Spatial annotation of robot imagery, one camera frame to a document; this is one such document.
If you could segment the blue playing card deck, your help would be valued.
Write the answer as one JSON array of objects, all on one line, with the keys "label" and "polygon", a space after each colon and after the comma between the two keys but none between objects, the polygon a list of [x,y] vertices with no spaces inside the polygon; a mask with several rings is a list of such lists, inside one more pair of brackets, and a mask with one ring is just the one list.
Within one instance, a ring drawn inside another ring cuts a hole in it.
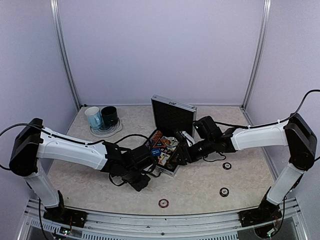
[{"label": "blue playing card deck", "polygon": [[174,151],[179,144],[179,141],[175,137],[166,137],[161,138],[164,145],[171,151]]}]

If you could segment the red poker chip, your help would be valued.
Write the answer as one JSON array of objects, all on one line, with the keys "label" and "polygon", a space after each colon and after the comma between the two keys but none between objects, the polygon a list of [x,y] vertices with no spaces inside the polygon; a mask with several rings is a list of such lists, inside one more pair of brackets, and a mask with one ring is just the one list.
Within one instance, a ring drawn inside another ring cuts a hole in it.
[{"label": "red poker chip", "polygon": [[169,201],[165,198],[162,198],[158,201],[158,206],[163,209],[167,208],[169,206]]}]

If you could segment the clear round dealer button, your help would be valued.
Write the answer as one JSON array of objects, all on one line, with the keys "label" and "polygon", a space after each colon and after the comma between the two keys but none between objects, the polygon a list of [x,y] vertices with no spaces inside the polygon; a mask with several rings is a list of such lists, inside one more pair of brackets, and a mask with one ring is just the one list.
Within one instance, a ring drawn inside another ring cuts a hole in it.
[{"label": "clear round dealer button", "polygon": [[172,147],[176,147],[179,144],[179,141],[175,137],[168,137],[167,139]]}]

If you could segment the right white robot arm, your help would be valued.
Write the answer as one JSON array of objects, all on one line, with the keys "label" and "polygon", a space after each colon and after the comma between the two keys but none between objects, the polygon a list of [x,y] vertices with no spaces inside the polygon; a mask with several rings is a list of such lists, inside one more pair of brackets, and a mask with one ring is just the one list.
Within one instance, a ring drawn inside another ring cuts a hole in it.
[{"label": "right white robot arm", "polygon": [[260,126],[235,126],[222,132],[211,116],[193,123],[201,141],[195,142],[185,131],[175,130],[182,147],[182,164],[196,162],[212,153],[235,153],[251,148],[285,146],[290,158],[287,166],[265,194],[256,210],[256,218],[266,222],[271,218],[287,193],[296,186],[304,172],[318,160],[315,157],[317,137],[304,119],[293,113],[288,119]]}]

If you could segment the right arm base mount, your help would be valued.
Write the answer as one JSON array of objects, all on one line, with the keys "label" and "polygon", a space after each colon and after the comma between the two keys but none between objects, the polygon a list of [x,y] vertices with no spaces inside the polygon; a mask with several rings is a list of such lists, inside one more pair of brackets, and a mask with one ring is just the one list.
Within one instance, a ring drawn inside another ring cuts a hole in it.
[{"label": "right arm base mount", "polygon": [[276,218],[280,219],[283,215],[279,208],[269,209],[257,207],[240,211],[238,216],[241,226],[244,228],[273,221]]}]

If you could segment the blue small blind button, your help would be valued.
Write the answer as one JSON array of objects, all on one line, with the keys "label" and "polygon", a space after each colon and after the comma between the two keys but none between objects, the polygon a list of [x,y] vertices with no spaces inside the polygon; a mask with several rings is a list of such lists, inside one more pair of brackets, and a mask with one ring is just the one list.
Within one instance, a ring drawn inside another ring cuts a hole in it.
[{"label": "blue small blind button", "polygon": [[154,157],[159,157],[162,154],[162,151],[160,148],[153,148],[153,149],[151,149],[150,152],[151,152],[152,156],[154,156]]}]

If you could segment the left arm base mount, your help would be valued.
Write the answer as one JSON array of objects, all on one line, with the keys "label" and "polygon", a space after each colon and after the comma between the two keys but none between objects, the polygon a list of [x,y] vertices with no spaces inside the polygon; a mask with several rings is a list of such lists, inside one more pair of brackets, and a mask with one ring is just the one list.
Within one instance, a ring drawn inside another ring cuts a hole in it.
[{"label": "left arm base mount", "polygon": [[84,228],[87,219],[87,213],[85,211],[68,209],[54,210],[48,209],[44,212],[43,217],[46,220],[50,220],[70,227]]}]

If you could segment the aluminium poker case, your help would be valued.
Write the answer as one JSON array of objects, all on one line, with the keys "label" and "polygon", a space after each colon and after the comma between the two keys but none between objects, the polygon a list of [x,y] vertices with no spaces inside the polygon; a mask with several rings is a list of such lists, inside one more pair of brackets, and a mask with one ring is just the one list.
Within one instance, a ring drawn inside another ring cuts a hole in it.
[{"label": "aluminium poker case", "polygon": [[[197,115],[196,106],[156,94],[151,98],[151,106],[153,111],[155,130],[161,131],[163,136],[176,138],[175,130],[180,130],[186,131],[189,135],[194,137],[195,129],[193,126],[193,122],[196,119]],[[162,147],[160,149],[162,153],[172,155],[174,152],[176,152],[178,147],[182,146],[187,147],[188,145],[186,142],[179,141],[179,144],[174,151],[168,149],[167,147]],[[180,165],[174,172],[171,172],[166,168],[166,165],[163,166],[158,164],[158,157],[153,157],[156,160],[155,169],[157,171],[167,174],[171,177],[175,176]]]}]

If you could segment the red triangular button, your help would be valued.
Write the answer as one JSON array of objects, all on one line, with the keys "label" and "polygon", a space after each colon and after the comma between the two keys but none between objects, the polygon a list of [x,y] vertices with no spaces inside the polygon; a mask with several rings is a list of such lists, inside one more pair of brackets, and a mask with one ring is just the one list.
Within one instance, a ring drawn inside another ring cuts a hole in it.
[{"label": "red triangular button", "polygon": [[153,148],[165,148],[166,145],[165,143],[162,141],[161,138],[158,138],[156,141],[155,141],[155,144],[153,145]]}]

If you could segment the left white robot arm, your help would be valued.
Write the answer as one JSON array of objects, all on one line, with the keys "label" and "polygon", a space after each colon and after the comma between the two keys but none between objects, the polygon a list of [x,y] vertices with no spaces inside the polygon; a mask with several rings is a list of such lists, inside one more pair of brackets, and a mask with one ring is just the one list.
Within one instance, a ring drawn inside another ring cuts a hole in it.
[{"label": "left white robot arm", "polygon": [[55,159],[90,167],[110,177],[120,177],[123,184],[136,191],[145,188],[155,169],[156,161],[150,150],[141,145],[135,149],[99,140],[85,141],[68,137],[43,126],[43,120],[34,118],[22,124],[16,136],[9,169],[21,176],[41,200],[45,210],[63,223],[70,218],[62,194],[54,189],[40,163],[41,159]]}]

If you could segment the red playing card deck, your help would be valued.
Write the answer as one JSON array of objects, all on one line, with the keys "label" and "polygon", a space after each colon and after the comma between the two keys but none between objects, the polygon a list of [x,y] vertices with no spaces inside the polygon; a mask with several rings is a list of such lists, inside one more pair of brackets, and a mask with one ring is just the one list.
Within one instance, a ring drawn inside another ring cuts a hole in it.
[{"label": "red playing card deck", "polygon": [[166,163],[169,161],[169,159],[171,158],[171,154],[168,154],[168,153],[164,153],[162,152],[158,157],[157,157],[157,160],[158,160],[158,164],[161,165],[161,166],[165,166]]}]

